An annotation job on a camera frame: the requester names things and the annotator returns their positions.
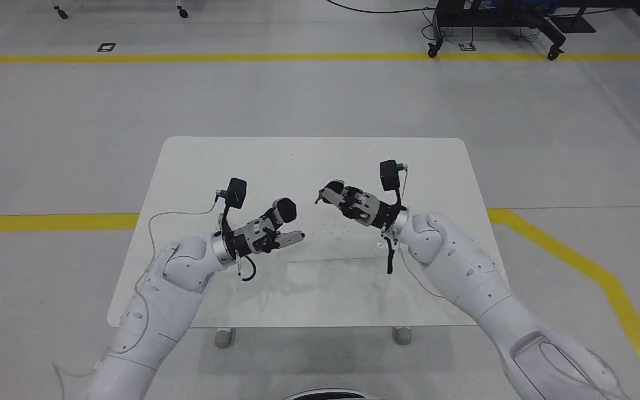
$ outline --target cable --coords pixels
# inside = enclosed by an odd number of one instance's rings
[[[149,261],[149,265],[147,265],[147,268],[145,268],[144,272],[142,273],[142,275],[140,275],[140,278],[138,278],[138,280],[136,281],[135,285],[133,286],[133,289],[135,290],[136,294],[138,296],[140,296],[140,298],[142,299],[142,302],[144,303],[145,312],[147,314],[147,318],[145,319],[144,329],[142,330],[142,333],[140,334],[140,337],[138,338],[138,340],[136,340],[135,343],[132,346],[130,346],[127,349],[124,349],[123,351],[115,351],[113,349],[109,349],[111,352],[113,352],[115,354],[125,354],[125,353],[130,352],[131,350],[133,350],[140,343],[140,341],[144,337],[144,334],[147,332],[147,329],[149,328],[149,303],[147,303],[147,299],[144,297],[144,295],[142,293],[140,293],[140,290],[138,289],[138,285],[140,284],[142,279],[147,275],[147,272],[149,272],[149,269],[151,268],[151,266],[153,265],[153,263],[154,263],[154,261],[156,259],[156,243],[155,243],[155,240],[153,239],[153,232],[151,231],[151,223],[153,222],[153,220],[156,219],[156,217],[160,217],[162,215],[190,215],[190,216],[207,215],[211,211],[213,211],[213,209],[216,207],[216,203],[218,202],[218,198],[219,198],[219,196],[216,195],[216,198],[213,201],[213,205],[211,206],[211,208],[209,208],[207,211],[204,211],[204,212],[190,213],[190,212],[186,212],[186,211],[165,211],[165,212],[161,212],[161,213],[155,214],[154,216],[149,218],[149,222],[147,224],[147,228],[148,228],[148,231],[149,231],[149,238],[151,239],[151,249],[152,249],[151,260]]]
[[[385,242],[387,242],[387,275],[391,275],[393,273],[393,256],[395,255],[395,250],[393,250],[393,245],[391,244],[391,239],[385,236]]]
[[[407,188],[407,178],[409,178],[408,168],[404,170],[404,183],[402,184],[402,195],[400,196],[401,199],[404,199],[404,190]]]
[[[56,373],[56,377],[58,378],[58,384],[60,385],[60,393],[62,395],[62,400],[66,399],[66,393],[65,393],[65,389],[64,389],[64,381],[62,380],[62,375],[71,376],[73,378],[84,378],[84,377],[93,375],[93,373],[96,371],[96,369],[94,367],[90,372],[87,372],[87,373],[84,373],[84,374],[75,374],[75,373],[71,373],[71,372],[65,371],[55,361],[51,362],[51,366],[53,367],[53,370]]]
[[[518,28],[519,33],[517,35],[512,35],[511,40],[524,40],[525,42],[533,43],[538,40],[538,36],[540,36],[540,29],[537,30],[536,33],[532,33],[531,35],[523,35],[522,28]]]
[[[599,11],[589,11],[589,12],[585,12],[582,13],[582,15],[593,15],[593,14],[603,14],[603,13],[607,13],[607,12],[611,12],[611,11],[615,11],[620,7],[613,7],[613,8],[607,8],[606,10],[599,10]],[[578,15],[579,13],[575,13],[575,14],[553,14],[551,15],[552,17],[575,17],[576,15]]]
[[[402,184],[402,196],[401,196],[401,198],[402,198],[402,199],[404,199],[404,191],[405,191],[405,189],[407,188],[407,179],[408,179],[408,178],[409,178],[409,169],[407,168],[407,169],[405,169],[405,170],[404,170],[404,183]],[[402,247],[400,247],[400,246],[398,246],[398,253],[400,253],[400,258],[402,258],[402,263],[404,264],[404,267],[407,269],[407,271],[409,271],[409,273],[411,274],[411,276],[413,276],[413,279],[415,279],[415,280],[416,280],[416,282],[418,282],[418,285],[422,286],[422,288],[423,288],[427,293],[429,293],[430,295],[435,296],[435,297],[439,297],[439,298],[441,298],[441,299],[444,299],[444,296],[437,295],[437,294],[433,293],[431,290],[427,289],[427,288],[422,284],[422,282],[420,282],[420,279],[418,279],[418,277],[413,273],[413,271],[411,271],[411,270],[409,269],[409,266],[407,265],[407,262],[406,262],[406,261],[405,261],[405,259],[404,259],[404,253],[402,252]]]
[[[418,282],[418,285],[422,286],[422,288],[429,293],[430,295],[434,296],[434,297],[439,297],[441,299],[444,299],[444,296],[440,296],[439,294],[435,294],[433,293],[431,290],[427,289],[422,282],[420,282],[420,279],[418,279],[418,277],[413,273],[413,271],[411,271],[411,269],[409,269],[409,266],[407,265],[407,262],[404,260],[404,253],[402,252],[402,248],[398,247],[398,253],[400,253],[400,258],[402,258],[402,263],[404,264],[404,267],[407,269],[407,271],[409,271],[409,273],[411,274],[411,276],[413,276],[413,279],[416,280],[416,282]]]
[[[544,351],[542,350],[542,345],[543,344],[549,344],[551,346],[553,346],[556,350],[558,350],[567,360],[569,360],[569,362],[573,365],[574,368],[576,368],[587,380],[587,383],[585,383],[584,381],[581,381],[580,379],[574,378],[573,376],[567,374],[565,371],[561,370],[560,368],[558,368],[550,359],[549,357],[547,357],[546,354],[544,354]],[[589,376],[589,374],[587,374],[586,372],[584,372],[584,369],[580,366],[580,364],[578,364],[576,362],[576,360],[573,359],[573,357],[571,357],[570,355],[566,354],[564,351],[562,351],[562,349],[559,349],[556,345],[554,345],[551,342],[539,342],[538,343],[538,350],[540,350],[540,354],[542,355],[542,357],[549,363],[549,365],[551,365],[553,367],[553,369],[555,369],[557,372],[559,372],[561,375],[565,376],[566,378],[571,379],[572,381],[578,382],[581,385],[590,387],[591,389],[594,389],[596,391],[598,391],[598,393],[600,393],[605,399],[607,400],[611,400],[611,398],[607,395],[611,395],[617,399],[621,399],[621,400],[630,400],[629,396],[627,396],[627,394],[624,392],[624,390],[622,390],[622,387],[620,386],[620,380],[618,379],[618,376],[616,375],[616,373],[613,371],[613,369],[609,366],[609,364],[607,364],[602,357],[600,357],[599,355],[597,355],[596,353],[592,352],[591,350],[587,349],[587,351],[589,353],[591,353],[594,357],[596,357],[602,364],[604,364],[605,368],[607,368],[612,374],[613,377],[616,380],[616,386],[618,387],[618,389],[620,389],[620,392],[622,393],[622,396],[620,396],[617,393],[613,393],[609,390],[605,390],[605,389],[601,389],[598,387],[598,385],[596,385],[593,381],[593,379],[591,379],[591,377]]]
[[[373,11],[373,10],[361,10],[359,8],[345,6],[344,4],[336,3],[333,0],[327,0],[327,2],[333,4],[334,6],[344,8],[345,10],[356,11],[356,12],[361,12],[365,14],[402,14],[402,13],[416,12],[416,11],[423,11],[423,10],[435,10],[435,7],[422,7],[422,8],[409,8],[406,10]]]
[[[247,278],[242,278],[242,282],[249,282],[256,276],[256,263],[254,263],[251,257],[249,256],[244,256],[244,258],[246,258],[251,263],[251,267],[253,268],[253,271],[251,272],[251,276]]]
[[[112,349],[111,347],[107,347],[107,350],[104,352],[102,357],[100,357],[100,360],[102,360],[104,358],[104,356],[107,355],[107,353],[109,351],[111,351],[114,354],[125,354],[125,353],[130,352],[131,350],[133,350],[140,343],[140,341],[144,337],[145,333],[147,332],[147,329],[149,328],[149,303],[147,303],[147,299],[144,297],[144,295],[142,293],[140,293],[140,290],[138,289],[138,285],[140,284],[142,279],[146,276],[147,272],[149,272],[149,269],[151,268],[151,266],[153,265],[154,261],[156,260],[156,243],[155,243],[155,240],[153,238],[153,232],[151,230],[151,223],[153,222],[153,220],[156,219],[156,217],[159,217],[159,216],[162,216],[162,215],[170,215],[170,214],[174,214],[174,215],[190,215],[190,216],[207,215],[210,212],[212,212],[213,209],[216,207],[216,204],[218,203],[218,198],[219,198],[219,196],[216,195],[216,198],[213,201],[213,205],[211,206],[211,208],[209,208],[207,211],[204,211],[204,212],[190,213],[190,212],[186,212],[186,211],[165,211],[165,212],[161,212],[161,213],[155,214],[151,218],[149,218],[149,222],[147,223],[147,229],[148,229],[148,232],[149,232],[149,238],[151,239],[151,249],[152,249],[151,261],[149,261],[149,264],[144,269],[144,272],[142,272],[142,275],[140,275],[140,278],[138,278],[138,280],[136,281],[135,285],[133,286],[133,290],[135,291],[135,293],[138,296],[140,296],[140,298],[142,299],[142,302],[144,303],[144,308],[145,308],[145,312],[146,312],[146,315],[147,315],[147,318],[145,320],[144,329],[142,330],[142,333],[140,334],[140,337],[138,337],[138,340],[136,340],[135,343],[132,346],[130,346],[128,349],[124,349],[123,351],[116,351],[116,350]],[[253,263],[253,261],[251,261],[251,259],[249,259],[249,262],[251,262],[251,264],[254,266],[254,274],[253,275],[255,275],[255,264]],[[54,369],[54,371],[56,373],[56,376],[58,378],[58,382],[60,383],[60,392],[62,393],[62,400],[65,400],[65,388],[64,388],[64,382],[62,380],[62,375],[82,378],[82,377],[86,377],[86,376],[92,375],[96,370],[96,368],[94,367],[91,370],[91,372],[88,372],[86,374],[72,374],[72,373],[66,372],[58,364],[56,364],[56,362],[52,362],[51,365],[53,366],[53,369]]]
[[[424,27],[422,27],[422,30],[420,30],[420,33],[422,34],[422,37],[423,37],[423,38],[425,38],[425,39],[430,40],[430,41],[432,41],[432,42],[433,42],[433,41],[435,41],[436,39],[435,39],[435,38],[430,38],[429,36],[427,36],[427,35],[424,33],[424,30],[425,30],[425,29],[427,29],[427,28],[431,28],[431,27],[433,26],[433,23],[431,22],[431,20],[429,19],[429,17],[427,17],[427,14],[425,14],[424,12],[425,12],[425,10],[422,10],[422,16],[423,16],[423,17],[424,17],[424,19],[426,19],[426,20],[427,20],[427,22],[429,22],[429,23],[428,23],[427,25],[425,25]],[[444,30],[440,29],[440,35],[442,35],[442,38],[443,38],[443,39],[447,37],[447,30],[449,30],[449,29],[451,29],[451,31],[453,32],[453,28],[451,28],[450,26],[448,26],[448,27],[444,28]]]

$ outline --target robotic hand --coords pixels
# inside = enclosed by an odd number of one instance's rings
[[[473,318],[489,337],[521,398],[628,399],[600,357],[545,325],[515,298],[495,263],[473,239],[442,215],[413,214],[402,206],[398,171],[403,169],[405,165],[393,160],[380,164],[383,188],[396,193],[394,205],[338,180],[320,190],[318,201],[335,205],[345,217],[364,226],[381,229],[389,244],[390,263],[392,243],[407,245],[442,296]]]
[[[152,261],[82,399],[141,400],[160,364],[189,329],[216,272],[245,257],[254,269],[243,281],[251,280],[256,271],[249,254],[269,253],[304,239],[301,231],[278,231],[297,216],[296,205],[288,198],[276,200],[262,216],[231,230],[227,214],[230,208],[242,207],[245,195],[246,182],[231,179],[227,190],[216,196],[225,198],[226,204],[220,230],[206,238],[173,242]]]

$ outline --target white cable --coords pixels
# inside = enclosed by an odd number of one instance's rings
[[[155,243],[155,240],[153,239],[153,232],[151,230],[151,223],[153,222],[153,220],[156,217],[160,217],[162,215],[189,215],[189,216],[207,215],[211,211],[213,211],[213,209],[216,207],[216,203],[218,202],[218,197],[219,196],[216,196],[215,200],[213,201],[213,205],[207,211],[198,212],[198,213],[190,213],[190,212],[186,212],[186,211],[164,211],[164,212],[155,214],[154,216],[149,218],[149,222],[147,224],[147,228],[148,228],[148,231],[149,231],[149,238],[151,239],[151,250],[152,250],[151,260],[149,261],[149,264],[145,268],[145,270],[142,273],[142,275],[140,275],[140,278],[138,278],[138,280],[136,281],[136,284],[133,286],[133,289],[136,292],[136,294],[138,296],[140,296],[140,298],[142,299],[142,302],[144,303],[145,312],[147,314],[147,318],[145,319],[144,329],[142,330],[142,333],[140,334],[140,337],[138,337],[138,340],[136,340],[135,343],[132,346],[130,346],[129,348],[127,348],[127,349],[125,349],[123,351],[116,351],[116,350],[110,348],[109,350],[111,352],[113,352],[115,354],[125,354],[125,353],[130,352],[131,350],[133,350],[140,343],[140,341],[142,340],[142,337],[144,336],[144,334],[147,332],[147,329],[149,328],[149,303],[147,303],[147,299],[144,297],[144,295],[142,293],[140,293],[140,290],[138,289],[138,285],[140,284],[142,279],[147,275],[147,272],[149,272],[149,269],[151,269],[151,266],[153,265],[153,263],[154,263],[154,261],[156,259],[156,243]]]
[[[144,297],[144,295],[142,293],[140,293],[140,290],[138,289],[138,284],[140,284],[140,282],[142,281],[144,276],[147,274],[147,272],[149,272],[149,269],[151,269],[151,266],[153,265],[153,263],[154,263],[154,261],[156,259],[156,243],[155,243],[155,240],[153,239],[153,232],[151,230],[151,223],[153,222],[153,220],[156,217],[159,217],[159,216],[162,216],[162,215],[169,215],[169,214],[190,215],[190,216],[207,215],[210,212],[212,212],[213,209],[216,207],[216,204],[218,203],[218,198],[219,198],[219,196],[216,195],[216,198],[213,201],[213,205],[211,206],[211,208],[209,208],[207,211],[204,211],[204,212],[190,213],[190,212],[185,212],[185,211],[165,211],[165,212],[161,212],[161,213],[155,214],[154,216],[149,218],[149,222],[147,224],[147,230],[149,232],[149,238],[151,239],[151,249],[152,249],[151,261],[149,261],[149,264],[144,269],[144,271],[142,272],[142,275],[140,275],[140,278],[138,278],[138,280],[136,281],[136,284],[133,287],[133,289],[136,292],[136,294],[138,296],[140,296],[140,298],[142,299],[142,301],[144,303],[145,311],[146,311],[146,314],[147,314],[147,318],[145,320],[144,329],[142,330],[142,333],[140,334],[140,337],[138,338],[138,340],[136,340],[136,342],[132,346],[130,346],[128,349],[125,349],[124,351],[115,351],[112,348],[108,347],[107,351],[105,351],[104,354],[102,355],[102,357],[100,357],[100,360],[102,360],[104,358],[104,356],[106,356],[109,351],[113,352],[114,354],[125,354],[125,353],[128,353],[129,351],[133,350],[140,343],[140,341],[142,340],[142,337],[144,336],[144,334],[147,332],[147,329],[149,328],[149,303],[147,303],[147,299]],[[62,375],[67,375],[67,376],[71,376],[71,377],[74,377],[74,378],[84,378],[84,377],[92,375],[96,371],[96,367],[93,367],[93,369],[90,372],[87,372],[87,373],[83,373],[83,374],[70,373],[70,372],[65,371],[62,367],[60,367],[55,361],[53,361],[51,363],[51,366],[53,367],[53,370],[54,370],[54,372],[56,374],[56,377],[58,378],[58,383],[60,384],[60,392],[62,394],[62,400],[66,399],[64,381],[62,380]]]
[[[413,273],[413,271],[411,271],[411,269],[409,269],[409,266],[407,265],[407,262],[404,260],[404,253],[402,252],[402,247],[398,247],[398,252],[400,253],[400,258],[402,258],[402,263],[404,264],[404,267],[407,269],[407,271],[409,271],[409,273],[411,274],[411,276],[413,276],[413,279],[416,280],[416,282],[418,282],[418,285],[422,286],[422,288],[424,290],[427,291],[427,293],[429,293],[432,296],[435,297],[439,297],[441,299],[444,299],[444,296],[440,296],[439,294],[435,294],[433,293],[431,290],[427,289],[422,282],[420,282],[420,279],[418,279],[418,277]]]
[[[407,188],[407,179],[409,178],[409,168],[405,168],[404,170],[404,183],[402,185],[402,195],[400,196],[400,199],[404,199],[404,191]],[[413,276],[413,279],[416,280],[416,282],[418,282],[418,285],[422,286],[422,288],[429,293],[430,295],[434,296],[434,297],[439,297],[441,299],[444,299],[444,296],[440,296],[437,295],[435,293],[433,293],[431,290],[427,289],[422,282],[420,282],[420,279],[418,279],[418,277],[413,273],[413,271],[411,271],[411,269],[409,269],[409,266],[407,265],[407,262],[404,259],[404,253],[402,252],[402,247],[398,246],[398,252],[400,253],[400,258],[402,258],[402,263],[404,264],[404,267],[407,269],[407,271],[411,274],[411,276]]]

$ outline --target cart wheel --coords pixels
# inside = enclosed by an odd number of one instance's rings
[[[556,46],[551,46],[551,49],[549,49],[549,54],[547,54],[547,58],[549,59],[549,61],[553,61],[558,58],[560,53],[562,53],[562,50],[560,50]]]
[[[67,15],[67,13],[66,13],[66,12],[64,12],[64,10],[62,10],[62,9],[60,9],[60,8],[58,8],[57,10],[58,10],[58,15],[60,16],[60,18],[62,18],[62,19],[67,19],[67,18],[69,18],[69,16]]]

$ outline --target black cable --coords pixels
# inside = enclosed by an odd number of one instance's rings
[[[251,263],[251,267],[253,268],[253,271],[251,272],[250,276],[248,276],[246,278],[242,278],[242,282],[249,282],[250,280],[252,280],[256,276],[256,263],[254,263],[253,260],[251,259],[251,257],[249,257],[249,256],[244,256],[244,258],[249,260],[249,262]]]
[[[427,28],[431,28],[431,27],[433,26],[433,23],[431,22],[431,20],[429,19],[429,17],[427,17],[427,14],[425,14],[424,12],[425,12],[425,10],[422,10],[422,16],[423,16],[423,17],[424,17],[424,19],[426,19],[426,20],[427,20],[427,22],[429,22],[429,23],[428,23],[427,25],[425,25],[425,26],[422,28],[422,30],[420,31],[420,33],[422,34],[422,37],[423,37],[423,38],[425,38],[425,39],[430,40],[430,41],[432,41],[432,42],[433,42],[433,41],[435,41],[436,39],[435,39],[435,38],[430,38],[429,36],[427,36],[427,35],[424,33],[424,30],[425,30],[425,29],[427,29]],[[451,28],[451,27],[446,27],[444,30],[440,29],[440,34],[442,35],[442,38],[443,38],[443,39],[447,37],[447,30],[448,30],[449,28]]]
[[[512,35],[511,40],[524,40],[525,42],[533,43],[538,40],[538,36],[540,36],[540,29],[536,33],[532,33],[531,35],[523,35],[522,28],[518,28],[519,33],[517,35]]]
[[[615,11],[620,7],[613,7],[613,8],[607,8],[606,10],[600,10],[600,11],[589,11],[589,12],[585,12],[582,13],[582,15],[593,15],[593,14],[603,14],[606,12],[611,12],[611,11]],[[576,15],[578,15],[579,13],[575,13],[575,14],[552,14],[552,17],[575,17]]]
[[[391,275],[393,273],[393,256],[395,254],[395,250],[393,250],[393,246],[391,245],[391,239],[385,237],[384,240],[387,242],[387,275]]]
[[[424,10],[435,10],[435,7],[422,7],[422,8],[409,8],[409,9],[406,9],[406,10],[372,11],[372,10],[361,10],[359,8],[353,8],[353,7],[345,6],[344,4],[336,3],[333,0],[327,0],[327,2],[333,4],[334,6],[338,6],[340,8],[344,8],[346,10],[357,11],[357,12],[361,12],[361,13],[365,13],[365,14],[401,14],[401,13],[407,13],[407,12],[417,12],[417,11],[424,11]]]

